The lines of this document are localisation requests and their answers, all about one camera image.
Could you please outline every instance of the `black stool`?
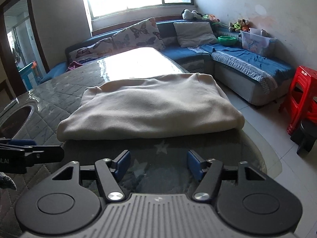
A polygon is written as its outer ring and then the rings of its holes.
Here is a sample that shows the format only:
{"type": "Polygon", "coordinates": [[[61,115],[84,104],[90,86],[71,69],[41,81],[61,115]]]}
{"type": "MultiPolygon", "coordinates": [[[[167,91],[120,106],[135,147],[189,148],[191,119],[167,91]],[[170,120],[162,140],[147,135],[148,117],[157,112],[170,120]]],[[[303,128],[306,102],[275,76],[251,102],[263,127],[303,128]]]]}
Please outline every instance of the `black stool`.
{"type": "Polygon", "coordinates": [[[317,139],[317,125],[308,119],[301,121],[299,127],[294,131],[291,140],[298,145],[297,154],[301,149],[310,152],[317,139]]]}

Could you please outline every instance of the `gray pillow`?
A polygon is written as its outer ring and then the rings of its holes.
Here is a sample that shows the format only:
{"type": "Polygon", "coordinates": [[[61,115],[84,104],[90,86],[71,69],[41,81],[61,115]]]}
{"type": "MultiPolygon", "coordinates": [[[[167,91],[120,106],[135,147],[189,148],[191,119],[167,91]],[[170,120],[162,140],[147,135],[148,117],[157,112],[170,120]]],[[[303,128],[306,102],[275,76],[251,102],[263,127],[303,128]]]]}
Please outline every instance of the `gray pillow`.
{"type": "Polygon", "coordinates": [[[181,47],[195,47],[218,42],[209,22],[174,22],[174,27],[181,47]]]}

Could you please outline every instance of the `window sill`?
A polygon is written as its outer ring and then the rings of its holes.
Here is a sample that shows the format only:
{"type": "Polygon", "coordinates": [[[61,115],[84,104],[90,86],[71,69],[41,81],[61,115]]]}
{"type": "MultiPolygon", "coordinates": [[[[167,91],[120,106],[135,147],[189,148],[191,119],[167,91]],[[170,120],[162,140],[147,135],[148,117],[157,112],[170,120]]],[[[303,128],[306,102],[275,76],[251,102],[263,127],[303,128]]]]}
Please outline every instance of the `window sill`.
{"type": "Polygon", "coordinates": [[[128,11],[124,11],[124,12],[118,12],[118,13],[114,13],[114,14],[110,14],[110,15],[106,15],[106,16],[103,16],[103,17],[100,17],[100,18],[97,18],[97,19],[94,19],[92,20],[91,22],[94,23],[94,22],[98,22],[100,20],[105,20],[107,18],[111,18],[111,17],[116,17],[116,16],[123,16],[125,14],[130,14],[130,13],[138,13],[140,11],[151,11],[151,10],[158,10],[158,9],[161,9],[161,10],[164,10],[166,8],[188,8],[190,11],[191,10],[195,10],[197,9],[197,5],[167,5],[167,6],[154,6],[154,7],[146,7],[146,8],[138,8],[138,9],[131,9],[131,10],[128,10],[128,11]]]}

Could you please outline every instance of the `sofa armrest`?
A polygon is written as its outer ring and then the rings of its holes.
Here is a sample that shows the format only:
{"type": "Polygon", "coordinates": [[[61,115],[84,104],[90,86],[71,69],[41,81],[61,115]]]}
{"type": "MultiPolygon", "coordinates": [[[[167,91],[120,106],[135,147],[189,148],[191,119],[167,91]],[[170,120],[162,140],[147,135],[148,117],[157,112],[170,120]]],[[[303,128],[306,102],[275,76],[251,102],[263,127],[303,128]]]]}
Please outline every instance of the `sofa armrest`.
{"type": "Polygon", "coordinates": [[[47,73],[43,79],[41,79],[41,82],[40,84],[46,82],[46,81],[49,81],[63,73],[66,72],[67,70],[67,67],[68,67],[68,64],[67,62],[61,62],[59,64],[56,64],[51,70],[49,73],[47,73]]]}

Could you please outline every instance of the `blue sofa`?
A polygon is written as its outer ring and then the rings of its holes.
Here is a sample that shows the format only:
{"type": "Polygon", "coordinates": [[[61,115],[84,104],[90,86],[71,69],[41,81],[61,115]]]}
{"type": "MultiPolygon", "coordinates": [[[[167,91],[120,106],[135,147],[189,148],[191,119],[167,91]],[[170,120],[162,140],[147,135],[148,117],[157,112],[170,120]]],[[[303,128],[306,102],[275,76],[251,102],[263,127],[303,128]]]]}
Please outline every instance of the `blue sofa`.
{"type": "MultiPolygon", "coordinates": [[[[157,27],[166,45],[160,52],[172,59],[191,73],[205,73],[212,75],[251,104],[261,106],[285,95],[294,76],[295,69],[278,59],[268,59],[242,49],[239,33],[229,32],[227,28],[216,28],[210,22],[216,37],[234,36],[238,39],[237,51],[230,51],[230,47],[217,45],[203,45],[202,52],[194,52],[188,48],[181,48],[177,41],[174,22],[189,20],[171,20],[157,22],[157,27]]],[[[69,53],[88,47],[101,39],[112,37],[120,31],[111,31],[92,37],[81,43],[65,49],[68,61],[56,65],[42,80],[42,83],[64,73],[69,65],[69,53]]]]}

